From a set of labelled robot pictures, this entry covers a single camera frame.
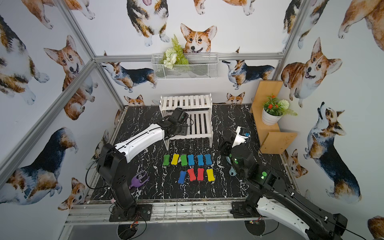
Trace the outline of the light blue eraser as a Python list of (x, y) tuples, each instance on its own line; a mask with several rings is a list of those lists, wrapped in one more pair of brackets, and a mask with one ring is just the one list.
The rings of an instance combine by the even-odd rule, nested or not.
[(206, 165), (211, 166), (213, 164), (211, 154), (205, 155)]
[(203, 155), (198, 155), (198, 166), (204, 166), (204, 156)]
[(194, 166), (195, 165), (194, 155), (188, 155), (188, 165), (189, 166)]

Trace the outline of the green eraser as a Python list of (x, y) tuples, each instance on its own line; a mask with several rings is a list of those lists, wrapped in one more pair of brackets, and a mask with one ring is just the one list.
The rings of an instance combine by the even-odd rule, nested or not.
[(169, 166), (169, 165), (170, 165), (170, 155), (164, 155), (163, 166)]
[(188, 165), (188, 157), (187, 155), (181, 155), (180, 156), (180, 159), (181, 159), (181, 165), (182, 167), (185, 167)]

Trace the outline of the yellow eraser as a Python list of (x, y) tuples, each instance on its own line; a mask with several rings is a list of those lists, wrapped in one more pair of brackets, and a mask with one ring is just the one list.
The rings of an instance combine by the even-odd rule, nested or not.
[(171, 161), (171, 165), (176, 166), (176, 165), (178, 164), (179, 158), (180, 158), (180, 155), (179, 155), (179, 154), (173, 154), (173, 158), (172, 158), (172, 161)]
[(215, 181), (215, 175), (213, 169), (207, 169), (207, 177), (209, 182), (214, 182)]

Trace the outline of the red eraser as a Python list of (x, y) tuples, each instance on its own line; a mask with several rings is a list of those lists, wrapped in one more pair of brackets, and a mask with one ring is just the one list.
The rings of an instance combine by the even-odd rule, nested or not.
[(198, 181), (204, 180), (204, 172), (205, 170), (203, 168), (198, 168), (198, 176), (197, 176)]
[(188, 172), (188, 175), (189, 175), (190, 182), (193, 182), (193, 181), (197, 180), (197, 177), (196, 177), (196, 174), (195, 174), (195, 170), (193, 168), (192, 169), (188, 169), (187, 172)]

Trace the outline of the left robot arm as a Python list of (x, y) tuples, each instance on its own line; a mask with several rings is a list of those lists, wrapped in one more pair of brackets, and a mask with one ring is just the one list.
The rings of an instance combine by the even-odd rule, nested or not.
[(115, 204), (127, 218), (133, 218), (138, 206), (128, 184), (128, 167), (136, 155), (152, 144), (168, 140), (174, 136), (185, 136), (188, 129), (189, 115), (181, 108), (176, 108), (170, 116), (163, 117), (148, 128), (121, 143), (106, 144), (97, 159), (97, 172), (111, 188)]

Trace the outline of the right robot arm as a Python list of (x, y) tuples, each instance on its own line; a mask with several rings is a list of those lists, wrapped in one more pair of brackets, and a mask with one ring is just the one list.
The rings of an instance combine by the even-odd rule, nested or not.
[(260, 165), (250, 151), (250, 138), (250, 130), (237, 127), (236, 135), (221, 138), (219, 145), (236, 176), (249, 186), (243, 203), (246, 215), (271, 218), (306, 240), (340, 240), (347, 228), (347, 218), (316, 206), (293, 190), (276, 171)]

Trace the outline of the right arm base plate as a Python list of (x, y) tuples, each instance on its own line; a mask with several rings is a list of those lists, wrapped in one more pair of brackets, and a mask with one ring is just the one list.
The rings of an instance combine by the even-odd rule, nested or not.
[(245, 202), (232, 202), (231, 206), (230, 213), (235, 219), (258, 218), (261, 216), (256, 209), (251, 208)]

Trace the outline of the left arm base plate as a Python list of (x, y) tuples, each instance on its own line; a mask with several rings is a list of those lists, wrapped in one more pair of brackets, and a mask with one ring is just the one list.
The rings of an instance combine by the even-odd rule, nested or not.
[(150, 221), (153, 211), (151, 204), (139, 204), (123, 210), (114, 206), (111, 211), (109, 222), (133, 222), (138, 220)]

